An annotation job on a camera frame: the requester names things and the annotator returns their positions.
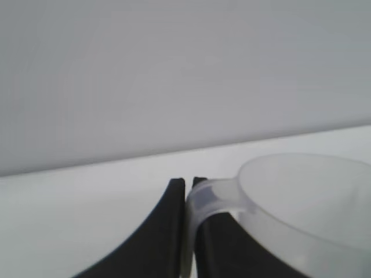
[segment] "black plastic object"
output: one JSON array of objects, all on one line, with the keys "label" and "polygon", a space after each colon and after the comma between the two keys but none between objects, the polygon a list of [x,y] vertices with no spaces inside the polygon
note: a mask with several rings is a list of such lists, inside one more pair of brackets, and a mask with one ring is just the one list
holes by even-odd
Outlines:
[{"label": "black plastic object", "polygon": [[182,178],[171,180],[135,233],[75,278],[179,278],[184,191]]},{"label": "black plastic object", "polygon": [[[193,187],[205,178],[194,178]],[[209,217],[195,242],[198,278],[307,278],[259,245],[229,213]]]}]

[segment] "white surface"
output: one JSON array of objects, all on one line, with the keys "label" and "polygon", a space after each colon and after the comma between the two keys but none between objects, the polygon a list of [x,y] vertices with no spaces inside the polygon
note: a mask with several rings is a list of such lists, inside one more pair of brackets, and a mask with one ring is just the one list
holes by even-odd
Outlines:
[{"label": "white surface", "polygon": [[0,277],[66,278],[112,251],[168,180],[228,178],[260,155],[308,152],[371,163],[371,126],[0,178]]},{"label": "white surface", "polygon": [[371,1],[1,0],[0,174],[371,123]]}]

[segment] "plastic measuring cup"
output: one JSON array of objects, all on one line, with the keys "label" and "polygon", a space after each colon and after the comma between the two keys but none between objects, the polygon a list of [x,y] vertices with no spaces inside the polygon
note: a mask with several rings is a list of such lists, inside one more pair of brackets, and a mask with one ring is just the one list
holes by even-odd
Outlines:
[{"label": "plastic measuring cup", "polygon": [[186,202],[181,274],[189,277],[195,234],[213,214],[238,223],[308,277],[371,277],[371,166],[332,156],[255,158],[228,180],[207,180]]}]

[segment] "table surface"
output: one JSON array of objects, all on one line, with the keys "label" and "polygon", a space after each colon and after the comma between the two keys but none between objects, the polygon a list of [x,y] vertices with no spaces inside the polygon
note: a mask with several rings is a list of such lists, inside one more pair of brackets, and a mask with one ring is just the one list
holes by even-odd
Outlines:
[{"label": "table surface", "polygon": [[0,277],[66,278],[145,219],[169,179],[228,178],[247,160],[317,153],[371,163],[371,126],[0,178]]}]

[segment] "gray wall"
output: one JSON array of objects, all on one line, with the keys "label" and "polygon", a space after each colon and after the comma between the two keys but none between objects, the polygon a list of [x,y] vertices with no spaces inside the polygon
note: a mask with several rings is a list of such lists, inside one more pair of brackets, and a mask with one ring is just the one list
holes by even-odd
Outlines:
[{"label": "gray wall", "polygon": [[370,26],[361,0],[2,0],[0,174],[371,123]]}]

